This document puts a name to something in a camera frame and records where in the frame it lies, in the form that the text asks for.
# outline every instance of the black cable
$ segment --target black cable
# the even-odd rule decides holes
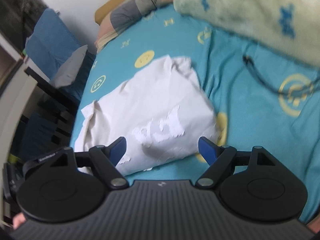
[[[294,90],[292,92],[288,90],[279,91],[278,89],[274,88],[272,85],[270,85],[260,74],[260,72],[257,70],[256,66],[254,65],[253,60],[251,57],[244,55],[242,57],[243,62],[245,66],[247,67],[248,71],[252,75],[252,77],[262,86],[264,86],[266,89],[268,89],[270,92],[277,94],[277,95],[283,95],[283,96],[292,96],[292,97],[302,97],[303,94],[310,94],[315,91],[320,90],[320,86],[318,86],[320,82],[320,73],[318,74],[318,77],[313,80],[310,84],[305,85],[301,87],[300,90]]]

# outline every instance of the blue cushion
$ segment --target blue cushion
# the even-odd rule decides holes
[[[58,68],[80,47],[59,16],[46,9],[26,44],[26,53],[42,72],[52,79]]]
[[[57,129],[57,124],[34,112],[25,128],[18,157],[28,161],[48,152],[48,144]]]

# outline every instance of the white cloth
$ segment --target white cloth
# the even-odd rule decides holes
[[[201,91],[191,60],[161,57],[81,112],[75,151],[127,140],[116,168],[128,175],[198,151],[198,139],[218,137],[214,110]]]

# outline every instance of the bedsheet pattern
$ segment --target bedsheet pattern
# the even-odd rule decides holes
[[[280,91],[308,85],[317,77],[317,70],[206,22],[181,16],[171,5],[145,17],[97,55],[79,109],[166,54],[191,57],[200,85],[217,113],[222,129],[219,144],[243,151],[261,145],[305,183],[308,202],[300,220],[310,219],[320,202],[320,93],[311,87],[301,98],[272,94],[250,75],[242,56],[251,56],[263,77]],[[79,112],[71,146],[83,120]],[[207,167],[201,156],[194,155],[127,179],[195,182]]]

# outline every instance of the yellow smiley face print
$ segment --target yellow smiley face print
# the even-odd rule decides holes
[[[106,76],[103,75],[101,77],[99,77],[92,85],[91,89],[90,89],[90,92],[93,93],[95,91],[97,91],[101,85],[104,83],[104,81],[106,80]]]
[[[144,53],[142,53],[134,63],[134,66],[136,68],[141,68],[147,65],[155,56],[155,52],[153,50],[148,50]]]
[[[311,80],[302,74],[293,74],[287,77],[281,84],[279,92],[287,90],[288,96],[279,95],[279,103],[284,112],[292,117],[298,117],[307,99],[312,96],[313,85]],[[294,97],[294,92],[301,90],[304,86],[310,85],[309,91],[300,97]]]

